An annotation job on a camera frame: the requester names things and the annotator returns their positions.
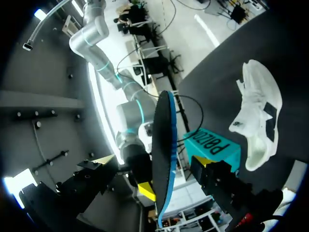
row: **red object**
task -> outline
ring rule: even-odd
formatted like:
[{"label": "red object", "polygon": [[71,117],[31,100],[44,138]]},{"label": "red object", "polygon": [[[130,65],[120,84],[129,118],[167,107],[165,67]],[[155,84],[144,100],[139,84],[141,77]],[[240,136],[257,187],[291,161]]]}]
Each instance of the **red object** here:
[{"label": "red object", "polygon": [[243,225],[245,223],[249,223],[252,220],[253,220],[252,214],[247,213],[246,216],[240,221],[240,223],[238,223],[238,225],[236,227],[241,226],[241,225]]}]

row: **white shoe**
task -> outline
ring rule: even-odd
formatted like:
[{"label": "white shoe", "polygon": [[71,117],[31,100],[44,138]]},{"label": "white shoe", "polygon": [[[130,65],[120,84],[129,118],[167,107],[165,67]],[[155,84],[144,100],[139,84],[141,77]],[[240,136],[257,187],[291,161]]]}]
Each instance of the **white shoe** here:
[{"label": "white shoe", "polygon": [[274,156],[278,146],[278,116],[282,108],[279,87],[270,71],[260,62],[249,60],[242,66],[241,110],[230,125],[248,140],[246,169],[255,171]]}]

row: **teal box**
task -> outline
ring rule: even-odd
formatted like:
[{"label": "teal box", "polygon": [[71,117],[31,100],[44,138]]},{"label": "teal box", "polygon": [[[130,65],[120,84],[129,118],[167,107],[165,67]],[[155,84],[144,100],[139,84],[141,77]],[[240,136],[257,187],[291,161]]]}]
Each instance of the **teal box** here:
[{"label": "teal box", "polygon": [[[192,133],[194,131],[185,134],[183,137],[187,138]],[[224,160],[232,166],[232,172],[239,169],[240,145],[210,130],[200,128],[196,135],[184,141],[184,145],[187,149],[190,164],[192,156],[200,156],[213,161]]]}]

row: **black table surface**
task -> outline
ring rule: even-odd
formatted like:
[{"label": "black table surface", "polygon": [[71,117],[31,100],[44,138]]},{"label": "black table surface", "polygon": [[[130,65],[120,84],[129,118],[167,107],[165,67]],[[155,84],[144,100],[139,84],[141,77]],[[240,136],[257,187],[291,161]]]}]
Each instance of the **black table surface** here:
[{"label": "black table surface", "polygon": [[[198,100],[204,110],[202,127],[241,145],[239,177],[253,184],[253,191],[282,188],[294,161],[309,161],[309,91],[303,51],[287,25],[272,12],[265,12],[234,32],[212,51],[180,83],[179,93]],[[254,172],[245,168],[247,140],[228,130],[241,106],[236,80],[242,80],[242,65],[250,59],[264,64],[281,90],[277,154]],[[199,107],[182,99],[190,129],[199,125]]]}]

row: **sneaker upper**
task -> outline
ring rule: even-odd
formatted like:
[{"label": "sneaker upper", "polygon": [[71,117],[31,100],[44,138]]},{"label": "sneaker upper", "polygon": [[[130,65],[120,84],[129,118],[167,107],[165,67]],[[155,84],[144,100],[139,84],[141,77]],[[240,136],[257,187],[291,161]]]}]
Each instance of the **sneaker upper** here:
[{"label": "sneaker upper", "polygon": [[269,103],[280,111],[282,99],[273,76],[256,60],[243,64],[243,81],[243,83],[240,80],[237,81],[242,94],[241,110],[229,130],[247,138],[246,168],[254,171],[277,151],[278,135],[276,139],[271,140],[266,130],[266,122],[273,118],[276,120],[277,116],[270,115],[264,109]]}]

